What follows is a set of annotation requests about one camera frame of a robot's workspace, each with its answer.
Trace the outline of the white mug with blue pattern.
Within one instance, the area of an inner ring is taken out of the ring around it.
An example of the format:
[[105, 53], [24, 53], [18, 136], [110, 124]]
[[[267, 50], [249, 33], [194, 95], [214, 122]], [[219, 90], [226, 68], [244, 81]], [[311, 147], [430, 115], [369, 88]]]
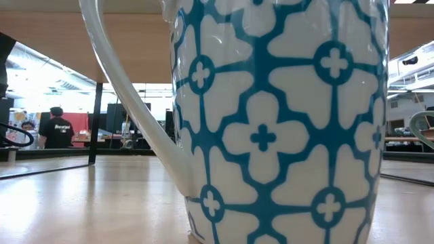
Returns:
[[79, 0], [108, 82], [203, 244], [367, 244], [385, 137], [390, 0], [159, 0], [175, 136]]

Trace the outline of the green mug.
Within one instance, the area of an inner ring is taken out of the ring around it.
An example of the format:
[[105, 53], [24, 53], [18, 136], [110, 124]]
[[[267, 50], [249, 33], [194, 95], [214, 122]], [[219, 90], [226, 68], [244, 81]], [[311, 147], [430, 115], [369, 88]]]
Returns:
[[432, 142], [430, 139], [428, 139], [426, 136], [424, 136], [420, 130], [416, 126], [416, 122], [420, 117], [434, 117], [434, 110], [426, 110], [421, 111], [416, 114], [414, 114], [409, 121], [409, 127], [410, 131], [424, 144], [426, 144], [429, 148], [434, 150], [434, 142]]

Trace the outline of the wooden background table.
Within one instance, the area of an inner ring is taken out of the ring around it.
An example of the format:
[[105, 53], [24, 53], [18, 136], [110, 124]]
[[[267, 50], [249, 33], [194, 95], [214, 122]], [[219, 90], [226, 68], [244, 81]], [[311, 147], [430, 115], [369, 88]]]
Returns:
[[[97, 142], [104, 142], [106, 140], [120, 140], [121, 136], [118, 134], [114, 134], [113, 136], [102, 136], [102, 137], [97, 137]], [[91, 138], [90, 137], [86, 137], [86, 138], [78, 138], [78, 137], [74, 137], [72, 139], [72, 143], [90, 143], [91, 142]]]

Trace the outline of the person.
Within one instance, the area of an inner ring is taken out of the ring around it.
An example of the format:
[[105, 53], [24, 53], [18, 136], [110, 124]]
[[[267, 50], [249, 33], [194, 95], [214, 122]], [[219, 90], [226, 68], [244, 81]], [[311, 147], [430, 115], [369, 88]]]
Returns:
[[75, 135], [72, 124], [64, 119], [63, 109], [50, 108], [51, 119], [43, 126], [39, 134], [39, 147], [44, 149], [59, 149], [72, 147]]
[[[27, 131], [34, 139], [34, 141], [31, 145], [22, 147], [22, 149], [24, 149], [24, 150], [36, 150], [36, 149], [38, 149], [38, 132], [35, 129], [34, 123], [31, 121], [25, 121], [22, 123], [21, 128], [24, 131]], [[18, 135], [19, 135], [19, 143], [26, 144], [30, 141], [30, 138], [26, 134], [19, 133]]]

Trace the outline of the wooden shelf riser black legs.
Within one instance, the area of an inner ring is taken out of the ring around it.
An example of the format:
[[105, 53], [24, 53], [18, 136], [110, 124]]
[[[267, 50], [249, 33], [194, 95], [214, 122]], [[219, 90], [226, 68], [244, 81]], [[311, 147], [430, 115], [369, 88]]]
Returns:
[[[434, 0], [390, 0], [390, 56], [434, 40]], [[113, 47], [134, 83], [169, 83], [169, 28], [158, 0], [105, 0]], [[79, 0], [0, 0], [0, 33], [97, 83], [105, 81]]]

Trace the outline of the long wooden workbench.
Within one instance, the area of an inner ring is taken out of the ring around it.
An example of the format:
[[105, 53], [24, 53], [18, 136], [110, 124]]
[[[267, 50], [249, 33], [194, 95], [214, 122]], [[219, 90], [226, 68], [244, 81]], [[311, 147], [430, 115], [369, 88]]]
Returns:
[[[434, 138], [425, 138], [428, 141], [434, 142]], [[386, 137], [385, 142], [422, 142], [421, 139], [416, 137]]]

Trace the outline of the colourful printed poster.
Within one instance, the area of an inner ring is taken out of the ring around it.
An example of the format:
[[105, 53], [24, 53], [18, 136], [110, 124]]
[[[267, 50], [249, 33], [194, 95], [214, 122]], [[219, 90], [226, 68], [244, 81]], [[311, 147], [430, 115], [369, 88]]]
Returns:
[[9, 112], [8, 124], [12, 127], [22, 129], [22, 124], [28, 120], [28, 115], [25, 110], [14, 110]]

